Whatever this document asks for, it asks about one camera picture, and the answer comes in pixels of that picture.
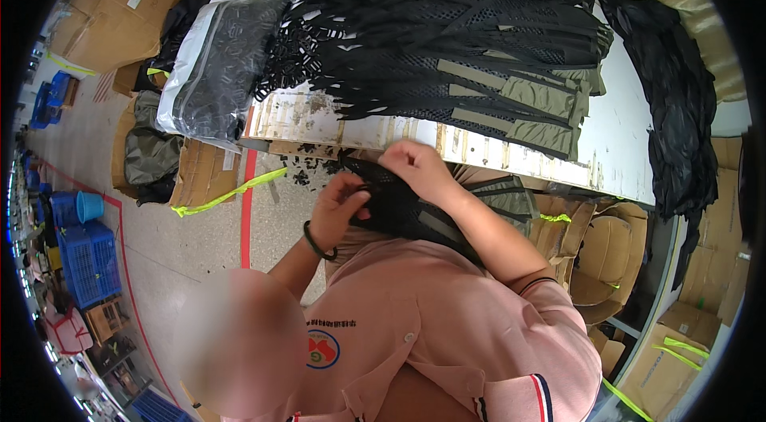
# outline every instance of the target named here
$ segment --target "black bracelet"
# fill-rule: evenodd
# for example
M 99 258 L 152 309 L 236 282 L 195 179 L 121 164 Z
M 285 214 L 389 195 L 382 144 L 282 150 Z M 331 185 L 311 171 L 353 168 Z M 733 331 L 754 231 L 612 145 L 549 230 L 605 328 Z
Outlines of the black bracelet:
M 311 234 L 309 234 L 310 222 L 311 222 L 311 219 L 303 223 L 303 236 L 306 238 L 306 241 L 308 241 L 309 245 L 314 250 L 317 256 L 321 257 L 324 260 L 335 260 L 338 257 L 338 248 L 333 247 L 331 255 L 324 254 L 324 252 L 322 252 L 320 247 L 317 246 L 314 240 L 311 238 Z

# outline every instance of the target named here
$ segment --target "wooden stool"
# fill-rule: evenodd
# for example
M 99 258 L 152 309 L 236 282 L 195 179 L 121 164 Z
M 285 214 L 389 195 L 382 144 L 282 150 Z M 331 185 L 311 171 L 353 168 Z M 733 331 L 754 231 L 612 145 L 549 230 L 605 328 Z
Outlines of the wooden stool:
M 121 299 L 122 296 L 115 297 L 85 312 L 88 325 L 91 326 L 93 337 L 98 345 L 128 324 L 128 318 L 120 313 Z

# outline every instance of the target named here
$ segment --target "red floor line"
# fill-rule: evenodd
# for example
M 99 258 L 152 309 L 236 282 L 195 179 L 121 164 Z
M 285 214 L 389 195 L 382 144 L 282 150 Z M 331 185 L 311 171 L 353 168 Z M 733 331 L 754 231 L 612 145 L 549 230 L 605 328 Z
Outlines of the red floor line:
M 119 218 L 120 218 L 120 247 L 122 248 L 122 268 L 125 270 L 125 282 L 128 285 L 128 293 L 130 295 L 130 303 L 133 306 L 133 313 L 136 314 L 136 322 L 138 322 L 139 330 L 141 331 L 141 337 L 143 337 L 144 343 L 146 344 L 146 349 L 148 350 L 149 357 L 152 358 L 152 362 L 154 363 L 154 367 L 155 367 L 155 369 L 157 369 L 157 374 L 159 374 L 159 378 L 162 379 L 162 383 L 168 389 L 168 393 L 170 394 L 170 397 L 173 399 L 173 402 L 175 402 L 176 405 L 180 408 L 181 406 L 178 405 L 178 401 L 176 400 L 176 396 L 173 395 L 173 391 L 170 390 L 170 386 L 168 386 L 168 383 L 165 381 L 165 376 L 162 375 L 162 371 L 159 370 L 159 365 L 157 364 L 157 360 L 154 358 L 154 353 L 152 352 L 151 346 L 149 346 L 149 344 L 148 344 L 148 339 L 146 338 L 146 333 L 144 332 L 143 325 L 141 324 L 141 318 L 139 317 L 139 308 L 136 305 L 136 300 L 133 298 L 133 288 L 130 285 L 130 274 L 128 272 L 128 263 L 127 263 L 128 259 L 126 258 L 126 255 L 125 255 L 125 243 L 124 243 L 125 235 L 122 232 L 122 201 L 120 201 L 116 197 L 111 197 L 109 195 L 104 195 L 103 193 L 101 193 L 99 191 L 96 191 L 95 189 L 93 189 L 92 187 L 90 187 L 88 185 L 84 185 L 83 183 L 79 182 L 77 179 L 72 178 L 67 173 L 63 172 L 59 168 L 56 168 L 55 166 L 53 166 L 51 163 L 45 161 L 44 159 L 41 159 L 41 161 L 43 161 L 43 164 L 45 166 L 47 166 L 48 168 L 52 169 L 56 174 L 58 174 L 59 176 L 61 176 L 64 179 L 66 179 L 67 181 L 69 181 L 73 185 L 75 185 L 77 187 L 80 187 L 81 189 L 84 189 L 86 191 L 90 191 L 90 192 L 94 192 L 94 193 L 100 194 L 103 197 L 103 200 L 105 202 L 107 202 L 110 205 L 112 205 L 112 206 L 117 208 L 118 215 L 119 215 Z
M 244 180 L 250 181 L 255 178 L 255 161 L 258 151 L 248 149 L 245 154 Z M 248 189 L 242 195 L 242 222 L 240 224 L 240 258 L 241 267 L 250 269 L 250 225 L 251 212 L 253 209 L 253 188 Z

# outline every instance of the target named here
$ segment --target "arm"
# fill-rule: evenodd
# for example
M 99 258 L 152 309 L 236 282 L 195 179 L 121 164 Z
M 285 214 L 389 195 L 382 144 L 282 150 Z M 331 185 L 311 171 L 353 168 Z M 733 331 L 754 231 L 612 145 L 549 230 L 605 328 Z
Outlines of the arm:
M 317 196 L 309 234 L 325 254 L 340 243 L 354 214 L 359 219 L 370 217 L 369 211 L 362 208 L 370 193 L 357 191 L 362 184 L 364 182 L 356 175 L 339 173 Z M 301 237 L 269 271 L 269 275 L 280 281 L 300 302 L 319 263 L 320 256 L 311 248 L 309 241 Z
M 378 162 L 404 179 L 418 196 L 452 216 L 487 270 L 514 292 L 540 277 L 555 278 L 555 270 L 535 246 L 460 186 L 430 146 L 401 140 Z

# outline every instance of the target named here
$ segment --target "embroidered logo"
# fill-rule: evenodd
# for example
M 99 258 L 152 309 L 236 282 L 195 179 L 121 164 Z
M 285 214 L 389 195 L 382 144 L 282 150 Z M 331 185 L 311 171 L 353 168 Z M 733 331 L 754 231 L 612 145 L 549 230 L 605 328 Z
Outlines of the embroidered logo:
M 336 338 L 319 329 L 309 331 L 309 361 L 307 366 L 312 369 L 327 369 L 332 367 L 339 357 L 340 344 Z

